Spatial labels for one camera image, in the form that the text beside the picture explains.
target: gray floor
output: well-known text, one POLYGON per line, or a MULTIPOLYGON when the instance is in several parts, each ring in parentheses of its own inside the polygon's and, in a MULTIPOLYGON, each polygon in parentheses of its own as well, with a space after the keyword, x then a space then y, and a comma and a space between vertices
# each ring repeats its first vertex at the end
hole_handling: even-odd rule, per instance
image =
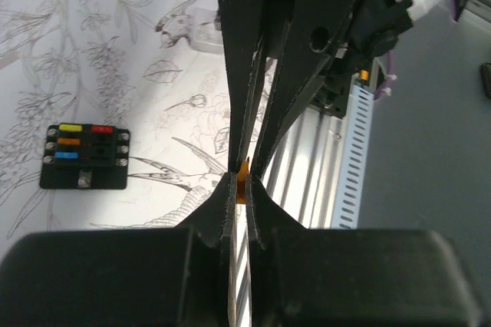
POLYGON ((436 8, 397 46, 377 103, 359 227, 435 229, 456 244, 491 306, 491 101, 479 65, 491 25, 436 8))

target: small orange part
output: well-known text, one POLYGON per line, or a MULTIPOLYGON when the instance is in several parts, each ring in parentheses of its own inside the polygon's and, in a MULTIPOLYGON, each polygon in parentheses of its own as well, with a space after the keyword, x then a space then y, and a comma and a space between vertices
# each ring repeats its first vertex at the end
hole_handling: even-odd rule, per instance
POLYGON ((361 70, 360 73, 360 79, 364 81, 368 81, 368 71, 366 70, 361 70))
POLYGON ((242 162, 240 171, 237 174, 237 203, 246 204, 246 181, 249 175, 249 157, 242 162))
POLYGON ((80 145, 80 139, 71 139, 69 137, 59 137, 58 144, 60 145, 80 145))

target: hole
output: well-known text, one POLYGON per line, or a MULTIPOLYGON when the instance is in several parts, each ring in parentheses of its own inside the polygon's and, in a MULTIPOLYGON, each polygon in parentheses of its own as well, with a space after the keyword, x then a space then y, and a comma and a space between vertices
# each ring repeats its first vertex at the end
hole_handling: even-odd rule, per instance
POLYGON ((326 28, 316 28, 310 36, 310 49, 315 53, 325 52, 329 43, 329 31, 326 28))

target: hummingbird drawing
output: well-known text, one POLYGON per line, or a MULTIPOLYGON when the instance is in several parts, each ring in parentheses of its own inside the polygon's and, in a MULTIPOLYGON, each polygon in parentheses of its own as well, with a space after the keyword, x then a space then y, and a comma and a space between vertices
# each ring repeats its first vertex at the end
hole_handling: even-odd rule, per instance
POLYGON ((173 47, 181 38, 191 42, 189 35, 193 17, 186 11, 196 1, 198 0, 187 0, 181 3, 159 20, 155 26, 155 32, 160 33, 161 48, 173 47))
POLYGON ((179 208, 172 210, 169 213, 155 218, 151 221, 132 225, 132 226, 110 226, 110 225, 97 225, 93 226, 104 229, 122 229, 122 228, 148 228, 148 227, 170 227, 175 226, 187 216, 189 216, 198 206, 200 206, 211 195, 216 185, 222 178, 223 173, 226 171, 225 167, 216 159, 211 157, 205 151, 195 147, 191 143, 173 137, 173 139, 185 147, 189 148, 198 158, 200 158, 208 167, 208 171, 199 174, 187 174, 171 167, 167 164, 157 162, 155 160, 149 160, 147 158, 132 157, 133 160, 138 160, 156 169, 156 172, 148 173, 132 173, 128 177, 152 180, 159 183, 165 183, 180 187, 187 191, 183 201, 179 208))

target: clear plastic object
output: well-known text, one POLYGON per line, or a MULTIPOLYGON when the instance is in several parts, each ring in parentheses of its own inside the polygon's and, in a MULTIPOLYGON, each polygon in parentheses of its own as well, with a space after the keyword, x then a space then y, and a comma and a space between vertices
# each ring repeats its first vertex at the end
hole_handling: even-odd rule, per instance
POLYGON ((191 27, 191 47, 201 52, 223 53, 222 32, 216 30, 216 12, 195 8, 191 27))

